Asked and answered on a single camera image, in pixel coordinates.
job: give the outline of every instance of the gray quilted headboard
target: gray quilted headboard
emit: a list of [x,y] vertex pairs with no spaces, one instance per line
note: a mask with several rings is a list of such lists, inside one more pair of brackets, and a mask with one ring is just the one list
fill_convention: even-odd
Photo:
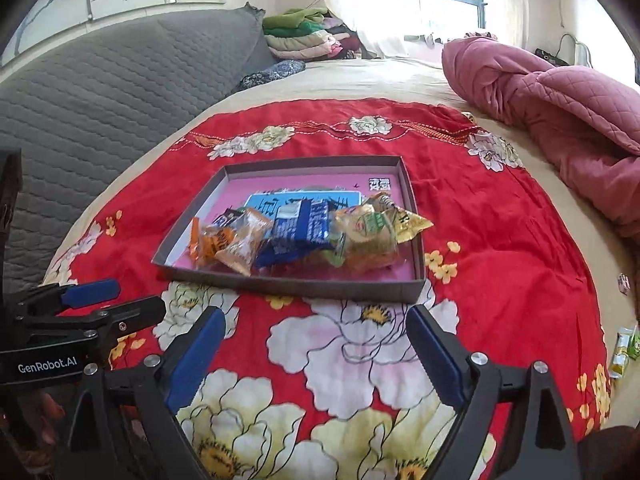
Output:
[[24,172],[5,291],[37,285],[73,222],[120,173],[276,62],[263,15],[247,4],[111,25],[0,84],[0,144],[21,147]]

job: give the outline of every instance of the red blanket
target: red blanket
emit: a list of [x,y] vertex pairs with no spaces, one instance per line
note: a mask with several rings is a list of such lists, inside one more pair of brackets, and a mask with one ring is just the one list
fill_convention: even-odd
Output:
[[[547,362],[575,437],[599,428],[610,386],[589,270],[513,148],[451,108],[297,101],[213,116],[113,198],[47,281],[113,277],[122,301],[162,296],[164,321],[123,339],[115,367],[167,348],[208,304],[225,312],[211,373],[178,413],[219,478],[421,478],[453,412],[409,345],[407,305],[170,283],[150,263],[223,165],[352,154],[402,156],[419,212],[434,222],[420,302],[444,330],[500,364]],[[474,478],[486,475],[507,415],[496,411]]]

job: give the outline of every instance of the metal bolt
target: metal bolt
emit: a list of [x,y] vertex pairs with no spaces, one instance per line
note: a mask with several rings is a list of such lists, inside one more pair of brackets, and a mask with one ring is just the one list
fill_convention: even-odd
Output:
[[483,366],[489,362],[489,358],[482,352],[473,352],[471,354],[471,360],[480,366]]
[[157,354],[150,354],[145,357],[143,363],[147,368],[155,368],[160,364],[160,356]]
[[539,374],[546,374],[549,371],[549,367],[542,361],[536,361],[533,363],[533,369]]
[[98,365],[96,363],[89,363],[84,367],[85,375],[93,375],[98,371]]

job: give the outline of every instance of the pink quilt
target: pink quilt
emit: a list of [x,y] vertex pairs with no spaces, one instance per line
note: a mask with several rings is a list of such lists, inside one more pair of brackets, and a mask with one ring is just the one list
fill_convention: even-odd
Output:
[[442,51],[445,76],[492,118],[529,131],[562,180],[640,241],[640,94],[591,68],[555,68],[490,38]]

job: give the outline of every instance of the bed sheet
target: bed sheet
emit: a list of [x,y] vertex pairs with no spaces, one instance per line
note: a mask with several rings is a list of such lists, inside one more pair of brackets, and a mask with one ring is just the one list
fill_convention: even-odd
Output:
[[[610,353],[617,329],[629,326],[634,319],[633,298],[621,295],[616,284],[620,272],[630,276],[633,270],[631,258],[622,242],[600,214],[564,186],[554,168],[545,161],[526,133],[507,128],[478,113],[451,91],[439,67],[416,60],[346,60],[308,64],[304,73],[227,98],[206,110],[118,177],[76,222],[54,261],[82,237],[95,215],[117,192],[148,168],[176,140],[206,118],[277,101],[366,97],[388,98],[398,102],[442,103],[459,110],[471,111],[479,125],[503,136],[516,147],[524,166],[551,198],[587,261],[596,286],[606,345]],[[615,391],[610,424],[635,425],[638,422],[640,406],[634,405],[632,401],[636,398],[639,379],[632,366],[628,376]]]

